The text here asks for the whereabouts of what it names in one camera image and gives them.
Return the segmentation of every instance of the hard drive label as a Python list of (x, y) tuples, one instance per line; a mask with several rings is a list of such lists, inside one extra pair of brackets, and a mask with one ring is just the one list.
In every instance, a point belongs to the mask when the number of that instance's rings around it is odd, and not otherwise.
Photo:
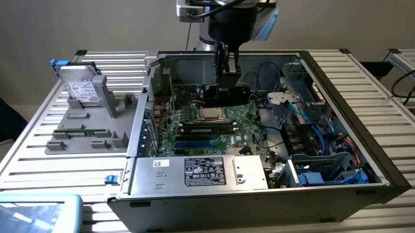
[(187, 186), (227, 185), (221, 157), (184, 159), (184, 184)]
[(80, 102), (99, 101), (92, 82), (71, 82), (69, 86)]

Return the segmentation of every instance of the metal slatted table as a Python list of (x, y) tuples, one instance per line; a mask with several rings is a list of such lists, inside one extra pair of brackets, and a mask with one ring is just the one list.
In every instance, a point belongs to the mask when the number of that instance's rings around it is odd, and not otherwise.
[[(338, 50), (310, 50), (347, 103), (415, 187), (415, 119), (351, 54)], [(88, 52), (83, 61), (95, 61), (108, 76), (116, 95), (140, 94), (147, 52)], [(84, 200), (81, 232), (127, 233), (104, 202), (104, 177), (124, 169), (124, 153), (45, 155), (45, 143), (68, 108), (68, 93), (55, 85), (28, 127), (0, 164), (0, 190), (8, 193), (76, 193)], [(390, 203), (371, 205), (342, 223), (217, 230), (209, 232), (415, 232), (415, 190)]]

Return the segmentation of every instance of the black pcie slot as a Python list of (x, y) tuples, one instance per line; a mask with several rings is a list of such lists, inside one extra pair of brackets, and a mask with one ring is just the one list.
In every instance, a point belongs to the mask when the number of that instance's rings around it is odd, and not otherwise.
[(193, 136), (176, 136), (175, 141), (209, 141), (213, 139), (213, 136), (207, 135), (193, 135)]

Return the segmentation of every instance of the screen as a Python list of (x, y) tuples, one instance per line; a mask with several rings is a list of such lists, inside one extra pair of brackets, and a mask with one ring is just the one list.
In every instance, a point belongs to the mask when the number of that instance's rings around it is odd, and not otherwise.
[(0, 203), (0, 226), (4, 233), (51, 233), (63, 203)]

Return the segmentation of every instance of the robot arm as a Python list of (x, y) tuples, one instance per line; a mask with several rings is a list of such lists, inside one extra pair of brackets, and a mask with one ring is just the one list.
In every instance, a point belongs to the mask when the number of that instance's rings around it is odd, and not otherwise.
[(275, 0), (177, 0), (180, 21), (208, 20), (208, 35), (215, 41), (216, 99), (227, 98), (240, 78), (239, 47), (254, 37), (258, 13), (275, 6)]

